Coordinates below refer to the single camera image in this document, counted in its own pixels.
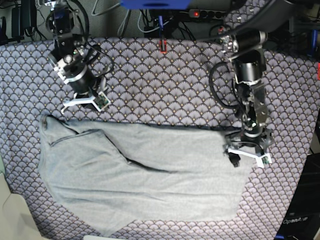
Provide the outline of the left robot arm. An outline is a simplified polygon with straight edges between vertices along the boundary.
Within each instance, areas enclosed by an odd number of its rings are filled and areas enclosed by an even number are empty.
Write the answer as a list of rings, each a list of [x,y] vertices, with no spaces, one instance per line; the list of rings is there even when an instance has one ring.
[[[268,34],[279,28],[295,12],[296,0],[270,0],[245,23],[220,34],[222,42],[231,48],[233,55],[228,62],[234,70],[231,81],[232,93],[237,103],[224,103],[215,90],[213,76],[227,62],[217,63],[209,72],[209,88],[216,101],[225,109],[235,110],[241,120],[241,129],[225,135],[224,152],[234,167],[240,165],[241,157],[255,159],[259,168],[272,163],[268,147],[272,143],[272,132],[267,128],[268,107],[266,90],[262,82],[266,71],[263,44]]]

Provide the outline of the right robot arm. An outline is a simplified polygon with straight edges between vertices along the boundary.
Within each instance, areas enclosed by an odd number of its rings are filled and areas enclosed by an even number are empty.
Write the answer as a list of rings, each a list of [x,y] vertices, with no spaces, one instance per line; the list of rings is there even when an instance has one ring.
[[[76,9],[66,0],[42,0],[40,4],[50,7],[45,26],[54,41],[54,49],[48,55],[53,70],[71,86],[76,97],[106,102],[105,75],[114,69],[114,62],[102,73],[92,73],[89,66],[103,55],[103,51],[99,45],[88,42],[89,17],[81,3],[74,1]]]

